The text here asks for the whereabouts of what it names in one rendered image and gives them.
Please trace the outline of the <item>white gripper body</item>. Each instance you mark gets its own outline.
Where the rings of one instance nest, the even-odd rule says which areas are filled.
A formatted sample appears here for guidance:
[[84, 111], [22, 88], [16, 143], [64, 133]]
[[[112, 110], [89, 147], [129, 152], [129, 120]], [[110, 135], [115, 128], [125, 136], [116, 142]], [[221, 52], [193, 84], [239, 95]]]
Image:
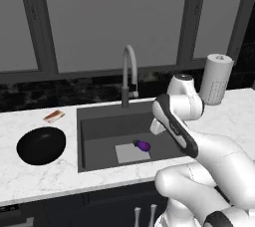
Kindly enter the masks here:
[[158, 134], [160, 134], [160, 133], [165, 131], [165, 127], [156, 118], [154, 118], [152, 120], [151, 125], [150, 125], [150, 131], [154, 135], [158, 135]]

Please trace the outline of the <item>purple eggplant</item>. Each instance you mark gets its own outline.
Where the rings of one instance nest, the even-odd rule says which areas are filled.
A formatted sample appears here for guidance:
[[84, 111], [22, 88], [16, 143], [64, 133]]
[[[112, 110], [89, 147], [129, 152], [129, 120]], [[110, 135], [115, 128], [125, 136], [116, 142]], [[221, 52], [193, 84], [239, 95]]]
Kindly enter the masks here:
[[150, 144], [146, 141], [135, 139], [133, 145], [139, 148], [141, 151], [148, 152], [150, 150]]

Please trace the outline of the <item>dark grey sink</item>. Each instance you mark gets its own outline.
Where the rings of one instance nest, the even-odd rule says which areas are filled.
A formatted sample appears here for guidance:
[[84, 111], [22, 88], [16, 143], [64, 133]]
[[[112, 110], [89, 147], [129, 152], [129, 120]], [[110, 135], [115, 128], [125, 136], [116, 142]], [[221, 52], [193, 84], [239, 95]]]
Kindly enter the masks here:
[[[77, 109], [79, 172], [100, 170], [130, 164], [184, 157], [179, 145], [164, 131], [150, 131], [153, 120], [152, 102]], [[116, 145], [135, 139], [150, 144], [149, 160], [118, 163]]]

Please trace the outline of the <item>dark cupboard door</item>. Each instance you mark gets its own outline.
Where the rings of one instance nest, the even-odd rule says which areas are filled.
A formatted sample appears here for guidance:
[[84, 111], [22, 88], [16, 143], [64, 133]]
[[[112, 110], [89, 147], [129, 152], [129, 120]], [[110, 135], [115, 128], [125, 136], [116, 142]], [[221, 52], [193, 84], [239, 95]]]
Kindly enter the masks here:
[[94, 227], [134, 227], [134, 209], [144, 193], [143, 184], [120, 186], [84, 194]]

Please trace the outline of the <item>black bowl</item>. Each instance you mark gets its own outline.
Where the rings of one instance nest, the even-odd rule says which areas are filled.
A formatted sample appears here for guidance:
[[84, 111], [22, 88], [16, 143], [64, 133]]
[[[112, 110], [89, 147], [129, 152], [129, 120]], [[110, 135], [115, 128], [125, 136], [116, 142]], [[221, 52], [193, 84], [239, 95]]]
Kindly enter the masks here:
[[56, 127], [44, 126], [25, 133], [17, 142], [16, 150], [24, 162], [45, 165], [58, 159], [65, 147], [65, 134]]

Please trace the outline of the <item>pale grey flat board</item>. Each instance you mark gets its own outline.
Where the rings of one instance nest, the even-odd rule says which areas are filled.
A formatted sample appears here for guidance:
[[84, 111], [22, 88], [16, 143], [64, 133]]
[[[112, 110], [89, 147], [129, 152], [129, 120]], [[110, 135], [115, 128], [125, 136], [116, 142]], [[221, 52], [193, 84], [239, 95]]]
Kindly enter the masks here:
[[116, 145], [116, 154], [118, 163], [129, 163], [150, 159], [148, 152], [140, 150], [132, 143]]

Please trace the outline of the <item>grey curved tap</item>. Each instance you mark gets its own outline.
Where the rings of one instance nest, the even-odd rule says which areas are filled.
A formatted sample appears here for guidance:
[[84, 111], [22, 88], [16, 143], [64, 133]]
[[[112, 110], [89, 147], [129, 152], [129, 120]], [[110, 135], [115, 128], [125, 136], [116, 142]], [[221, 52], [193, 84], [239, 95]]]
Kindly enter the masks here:
[[[131, 86], [133, 92], [129, 90], [128, 86], [128, 69], [131, 69]], [[123, 85], [122, 85], [122, 107], [128, 108], [128, 100], [130, 97], [135, 99], [138, 97], [138, 83], [137, 83], [137, 64], [134, 49], [131, 45], [126, 45], [123, 56]]]

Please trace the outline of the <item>white paper towel roll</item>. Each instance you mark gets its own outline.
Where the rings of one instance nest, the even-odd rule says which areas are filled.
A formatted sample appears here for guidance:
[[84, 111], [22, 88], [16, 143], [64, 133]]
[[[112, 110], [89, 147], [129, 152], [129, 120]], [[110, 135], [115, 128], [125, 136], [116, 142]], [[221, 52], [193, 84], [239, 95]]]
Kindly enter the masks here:
[[209, 106], [220, 105], [229, 82], [234, 61], [222, 54], [207, 56], [201, 87], [200, 97]]

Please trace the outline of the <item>red and white bacon strip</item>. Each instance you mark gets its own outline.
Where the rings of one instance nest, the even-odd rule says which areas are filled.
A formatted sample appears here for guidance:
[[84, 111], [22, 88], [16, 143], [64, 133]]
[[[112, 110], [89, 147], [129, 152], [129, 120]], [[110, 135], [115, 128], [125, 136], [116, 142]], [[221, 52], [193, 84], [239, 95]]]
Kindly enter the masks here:
[[53, 113], [48, 114], [44, 117], [44, 121], [47, 123], [53, 123], [63, 117], [65, 114], [59, 110], [54, 111]]

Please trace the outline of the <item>dark framed window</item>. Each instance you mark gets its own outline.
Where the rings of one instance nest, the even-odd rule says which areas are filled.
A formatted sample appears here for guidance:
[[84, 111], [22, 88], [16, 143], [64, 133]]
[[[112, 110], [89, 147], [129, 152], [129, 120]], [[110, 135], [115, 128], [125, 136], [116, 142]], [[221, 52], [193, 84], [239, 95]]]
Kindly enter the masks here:
[[236, 59], [255, 0], [0, 0], [0, 83], [113, 76]]

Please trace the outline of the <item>dark drawer front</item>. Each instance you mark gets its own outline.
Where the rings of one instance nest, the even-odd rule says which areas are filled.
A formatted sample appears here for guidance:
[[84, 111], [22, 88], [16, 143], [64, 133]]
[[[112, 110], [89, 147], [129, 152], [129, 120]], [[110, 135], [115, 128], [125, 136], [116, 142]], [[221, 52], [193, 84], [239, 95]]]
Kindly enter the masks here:
[[31, 217], [34, 227], [49, 227], [43, 204], [39, 201], [0, 206], [0, 227], [22, 224]]

